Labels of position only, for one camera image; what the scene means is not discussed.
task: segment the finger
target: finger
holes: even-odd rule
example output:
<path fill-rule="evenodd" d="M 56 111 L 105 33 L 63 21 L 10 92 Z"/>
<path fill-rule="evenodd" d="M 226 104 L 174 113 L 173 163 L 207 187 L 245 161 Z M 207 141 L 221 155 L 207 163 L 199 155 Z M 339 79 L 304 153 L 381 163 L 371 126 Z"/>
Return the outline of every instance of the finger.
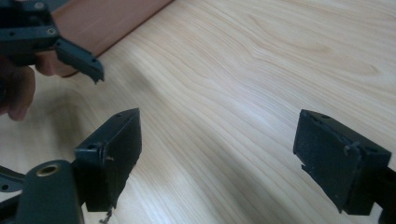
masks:
<path fill-rule="evenodd" d="M 4 56 L 0 56 L 0 78 L 7 79 L 15 71 L 15 66 Z"/>
<path fill-rule="evenodd" d="M 20 67 L 11 75 L 14 88 L 10 99 L 8 115 L 13 120 L 22 120 L 33 102 L 35 94 L 35 72 L 30 67 Z"/>
<path fill-rule="evenodd" d="M 5 97 L 0 101 L 0 116 L 5 115 L 9 109 L 10 97 L 12 90 L 6 91 Z"/>
<path fill-rule="evenodd" d="M 37 53 L 35 69 L 45 76 L 52 76 L 55 74 L 55 61 L 55 51 Z"/>

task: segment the dark mechanical arm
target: dark mechanical arm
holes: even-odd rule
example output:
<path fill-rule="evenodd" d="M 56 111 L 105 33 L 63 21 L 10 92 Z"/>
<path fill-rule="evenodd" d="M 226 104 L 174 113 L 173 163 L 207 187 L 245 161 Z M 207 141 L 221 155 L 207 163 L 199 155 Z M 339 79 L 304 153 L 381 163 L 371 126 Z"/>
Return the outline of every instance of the dark mechanical arm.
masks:
<path fill-rule="evenodd" d="M 340 213 L 368 216 L 378 203 L 378 223 L 396 223 L 396 173 L 388 168 L 388 150 L 335 119 L 302 110 L 293 152 Z"/>
<path fill-rule="evenodd" d="M 54 0 L 51 6 L 61 2 Z M 100 62 L 60 36 L 46 2 L 0 0 L 0 56 L 25 66 L 35 64 L 36 53 L 49 50 L 95 83 L 104 80 Z M 0 101 L 6 94 L 7 86 L 0 80 Z M 22 190 L 0 203 L 0 224 L 83 223 L 84 203 L 90 212 L 111 215 L 141 144 L 139 110 L 133 109 L 113 116 L 82 142 L 72 163 L 49 161 L 26 175 L 0 166 L 0 191 Z"/>
<path fill-rule="evenodd" d="M 76 159 L 48 161 L 21 175 L 0 166 L 0 191 L 22 194 L 0 203 L 0 224 L 84 223 L 111 212 L 142 150 L 139 110 L 111 117 L 76 149 Z"/>

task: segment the black mechanical part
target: black mechanical part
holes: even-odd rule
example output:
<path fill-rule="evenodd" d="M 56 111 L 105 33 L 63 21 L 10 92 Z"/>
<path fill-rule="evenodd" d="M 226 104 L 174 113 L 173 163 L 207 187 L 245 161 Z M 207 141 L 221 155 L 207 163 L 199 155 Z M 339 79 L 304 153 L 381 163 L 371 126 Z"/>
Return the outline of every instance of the black mechanical part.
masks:
<path fill-rule="evenodd" d="M 0 192 L 10 193 L 22 189 L 24 175 L 0 166 Z"/>
<path fill-rule="evenodd" d="M 117 199 L 142 151 L 138 109 L 110 118 L 76 148 L 78 190 L 90 212 L 116 207 Z"/>
<path fill-rule="evenodd" d="M 88 75 L 104 80 L 103 67 L 87 50 L 60 36 L 45 1 L 0 1 L 0 55 L 16 66 L 35 64 L 35 54 L 55 50 L 58 59 Z"/>
<path fill-rule="evenodd" d="M 20 197 L 17 195 L 0 203 L 0 224 L 15 224 Z"/>
<path fill-rule="evenodd" d="M 0 102 L 6 97 L 6 84 L 0 79 Z"/>
<path fill-rule="evenodd" d="M 95 83 L 99 80 L 105 81 L 102 65 L 90 52 L 63 38 L 59 38 L 55 46 L 56 54 L 61 62 L 72 65 L 84 74 L 90 74 Z"/>
<path fill-rule="evenodd" d="M 377 202 L 384 220 L 396 214 L 396 178 L 386 149 L 335 119 L 302 110 L 293 152 L 340 213 L 367 216 Z"/>
<path fill-rule="evenodd" d="M 65 5 L 69 0 L 48 0 L 47 5 L 49 7 L 49 11 L 53 12 L 59 7 Z"/>
<path fill-rule="evenodd" d="M 26 176 L 0 167 L 0 183 L 9 181 L 7 187 L 16 189 L 23 183 L 21 195 L 0 203 L 0 224 L 83 223 L 84 203 L 90 212 L 108 212 L 102 220 L 107 223 L 141 151 L 140 113 L 131 109 L 82 142 L 72 164 L 49 161 Z"/>
<path fill-rule="evenodd" d="M 84 223 L 68 161 L 48 161 L 27 173 L 16 220 L 18 224 Z"/>

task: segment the wooden table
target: wooden table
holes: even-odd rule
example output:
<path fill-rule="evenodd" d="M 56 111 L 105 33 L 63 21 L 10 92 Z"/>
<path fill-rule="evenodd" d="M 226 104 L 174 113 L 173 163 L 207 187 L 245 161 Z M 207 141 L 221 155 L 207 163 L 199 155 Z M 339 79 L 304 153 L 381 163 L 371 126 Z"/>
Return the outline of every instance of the wooden table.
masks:
<path fill-rule="evenodd" d="M 377 205 L 338 214 L 292 147 L 309 109 L 396 153 L 395 15 L 391 0 L 176 0 L 100 58 L 106 82 L 37 75 L 27 119 L 0 118 L 0 162 L 72 161 L 139 107 L 143 153 L 111 223 L 376 223 Z"/>

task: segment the screw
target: screw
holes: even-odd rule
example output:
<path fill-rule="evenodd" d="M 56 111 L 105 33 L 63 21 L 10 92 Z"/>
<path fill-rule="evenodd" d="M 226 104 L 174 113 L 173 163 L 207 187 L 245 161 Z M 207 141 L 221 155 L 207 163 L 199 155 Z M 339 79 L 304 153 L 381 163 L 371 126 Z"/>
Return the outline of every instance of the screw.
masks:
<path fill-rule="evenodd" d="M 41 9 L 44 7 L 44 3 L 43 2 L 37 2 L 35 3 L 35 9 Z"/>
<path fill-rule="evenodd" d="M 56 30 L 54 28 L 49 28 L 47 30 L 47 35 L 55 35 L 56 34 Z"/>

